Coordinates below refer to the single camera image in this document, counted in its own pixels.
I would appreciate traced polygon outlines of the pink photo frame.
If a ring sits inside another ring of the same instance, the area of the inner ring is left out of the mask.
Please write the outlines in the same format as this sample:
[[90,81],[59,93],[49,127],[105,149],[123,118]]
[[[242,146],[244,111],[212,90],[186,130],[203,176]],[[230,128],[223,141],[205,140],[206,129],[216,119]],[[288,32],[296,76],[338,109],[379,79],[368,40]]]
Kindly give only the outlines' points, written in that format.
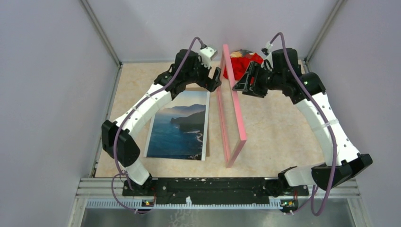
[[239,94],[233,90],[236,81],[227,44],[222,46],[220,68],[221,86],[217,88],[218,112],[225,167],[231,168],[247,142],[247,135]]

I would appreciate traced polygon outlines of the seascape photo print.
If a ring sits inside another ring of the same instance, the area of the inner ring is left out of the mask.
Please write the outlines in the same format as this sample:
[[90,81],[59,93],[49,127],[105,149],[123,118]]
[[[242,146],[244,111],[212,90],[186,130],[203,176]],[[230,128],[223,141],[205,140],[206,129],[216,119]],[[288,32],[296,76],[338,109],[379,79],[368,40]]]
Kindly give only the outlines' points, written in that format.
[[210,93],[189,89],[151,119],[144,156],[204,161]]

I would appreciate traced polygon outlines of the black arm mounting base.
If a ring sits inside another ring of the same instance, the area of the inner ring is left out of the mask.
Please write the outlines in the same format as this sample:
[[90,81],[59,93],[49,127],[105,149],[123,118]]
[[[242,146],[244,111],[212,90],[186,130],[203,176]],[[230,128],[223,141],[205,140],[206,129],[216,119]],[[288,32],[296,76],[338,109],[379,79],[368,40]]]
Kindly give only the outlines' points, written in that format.
[[143,185],[124,182],[123,196],[148,196],[157,205],[184,204],[190,198],[194,205],[268,204],[270,197],[308,196],[306,185],[285,186],[279,179],[265,177],[160,177]]

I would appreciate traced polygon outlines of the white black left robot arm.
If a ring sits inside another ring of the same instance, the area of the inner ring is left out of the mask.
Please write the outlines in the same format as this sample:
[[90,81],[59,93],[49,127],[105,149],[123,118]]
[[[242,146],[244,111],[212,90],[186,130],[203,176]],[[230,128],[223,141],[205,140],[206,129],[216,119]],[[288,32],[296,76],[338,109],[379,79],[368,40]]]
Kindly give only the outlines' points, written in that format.
[[187,85],[197,84],[209,92],[220,85],[221,69],[209,77],[217,49],[203,47],[198,52],[181,49],[169,69],[154,80],[145,95],[114,121],[105,120],[101,126],[102,149],[115,160],[128,183],[139,195],[150,193],[151,174],[139,159],[140,148],[135,138],[143,126],[166,104],[172,102]]

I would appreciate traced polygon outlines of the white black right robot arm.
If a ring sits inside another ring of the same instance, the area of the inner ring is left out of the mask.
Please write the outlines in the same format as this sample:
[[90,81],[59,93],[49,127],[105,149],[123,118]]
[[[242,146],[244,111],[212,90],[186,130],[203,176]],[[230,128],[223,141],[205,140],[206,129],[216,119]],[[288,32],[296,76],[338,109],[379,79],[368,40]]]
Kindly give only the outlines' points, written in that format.
[[260,98],[269,90],[281,91],[305,117],[320,144],[323,163],[294,166],[278,174],[281,194],[290,195],[297,186],[306,184],[323,190],[334,188],[372,165],[371,156],[360,153],[340,125],[319,76],[301,72],[295,49],[272,51],[263,63],[251,61],[233,90]]

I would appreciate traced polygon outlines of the red crumpled cloth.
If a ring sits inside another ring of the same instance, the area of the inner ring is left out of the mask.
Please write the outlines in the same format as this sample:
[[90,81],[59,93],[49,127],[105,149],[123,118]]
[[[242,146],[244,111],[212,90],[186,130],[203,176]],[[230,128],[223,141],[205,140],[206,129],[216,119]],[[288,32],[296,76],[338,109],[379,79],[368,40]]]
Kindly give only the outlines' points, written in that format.
[[240,49],[230,53],[235,81],[239,81],[245,74],[250,62],[263,63],[263,58],[256,52]]

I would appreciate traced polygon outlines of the brown backing board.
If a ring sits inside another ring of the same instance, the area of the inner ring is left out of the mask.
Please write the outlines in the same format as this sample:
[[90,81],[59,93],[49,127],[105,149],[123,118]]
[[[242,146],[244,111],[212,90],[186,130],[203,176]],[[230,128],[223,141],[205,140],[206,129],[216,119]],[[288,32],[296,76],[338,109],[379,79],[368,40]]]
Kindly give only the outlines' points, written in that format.
[[206,157],[210,156],[210,136],[209,136],[209,105],[210,105],[210,92],[200,87],[190,87],[189,91],[199,91],[206,93],[206,110],[205,110],[205,124],[204,124],[204,134],[203,134],[203,153],[202,160],[206,160]]

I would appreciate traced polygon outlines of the aluminium front rail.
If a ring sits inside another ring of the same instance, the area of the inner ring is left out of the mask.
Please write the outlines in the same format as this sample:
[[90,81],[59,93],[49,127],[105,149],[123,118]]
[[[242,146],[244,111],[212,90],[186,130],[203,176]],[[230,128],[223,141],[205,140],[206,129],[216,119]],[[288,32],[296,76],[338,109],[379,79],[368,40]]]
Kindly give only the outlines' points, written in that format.
[[326,191],[310,185],[284,187],[275,177],[151,178],[143,185],[116,178],[82,178],[69,226],[81,225],[86,208],[152,209],[277,209],[294,213],[300,200],[321,200]]

